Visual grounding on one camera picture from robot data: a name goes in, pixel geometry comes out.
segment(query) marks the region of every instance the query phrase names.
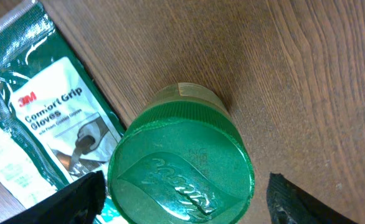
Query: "black plastic piece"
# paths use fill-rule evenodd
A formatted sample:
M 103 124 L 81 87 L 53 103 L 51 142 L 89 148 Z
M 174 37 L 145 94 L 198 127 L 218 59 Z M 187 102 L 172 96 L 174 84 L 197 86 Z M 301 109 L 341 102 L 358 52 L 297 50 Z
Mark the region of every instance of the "black plastic piece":
M 105 197 L 103 172 L 91 172 L 2 224 L 91 224 L 101 214 Z
M 267 205 L 273 224 L 355 224 L 281 174 L 270 174 Z

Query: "3m logo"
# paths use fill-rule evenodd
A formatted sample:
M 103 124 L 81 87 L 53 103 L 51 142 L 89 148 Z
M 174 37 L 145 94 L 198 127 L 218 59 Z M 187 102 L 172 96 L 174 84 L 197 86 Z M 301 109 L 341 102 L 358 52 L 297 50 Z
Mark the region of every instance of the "3m logo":
M 34 92 L 31 92 L 30 95 L 26 95 L 24 97 L 20 97 L 20 99 L 18 100 L 19 102 L 19 107 L 24 107 L 26 105 L 28 105 L 29 103 L 35 101 L 36 95 L 34 94 Z

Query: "green bottle cap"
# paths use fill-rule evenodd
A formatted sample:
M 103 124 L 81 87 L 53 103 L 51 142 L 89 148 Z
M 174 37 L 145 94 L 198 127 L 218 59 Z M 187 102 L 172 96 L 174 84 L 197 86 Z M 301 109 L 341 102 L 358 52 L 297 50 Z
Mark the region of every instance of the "green bottle cap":
M 200 85 L 168 86 L 133 121 L 112 155 L 108 188 L 130 223 L 236 223 L 254 172 L 218 97 Z

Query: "plastic packaging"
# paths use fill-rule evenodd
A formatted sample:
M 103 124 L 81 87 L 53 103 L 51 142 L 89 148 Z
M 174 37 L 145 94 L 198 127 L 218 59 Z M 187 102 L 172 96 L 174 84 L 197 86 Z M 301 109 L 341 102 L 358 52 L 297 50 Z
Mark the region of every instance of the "plastic packaging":
M 106 175 L 123 133 L 40 3 L 0 20 L 0 181 L 23 206 L 92 170 Z M 118 216 L 108 198 L 98 219 Z

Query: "brown wood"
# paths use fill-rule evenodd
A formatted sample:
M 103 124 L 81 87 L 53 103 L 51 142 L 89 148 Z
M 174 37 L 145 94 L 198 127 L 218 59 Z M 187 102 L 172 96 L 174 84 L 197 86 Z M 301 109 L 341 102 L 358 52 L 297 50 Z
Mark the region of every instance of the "brown wood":
M 255 167 L 241 223 L 270 223 L 270 172 L 365 223 L 365 1 L 44 6 L 127 126 L 168 84 L 220 96 Z

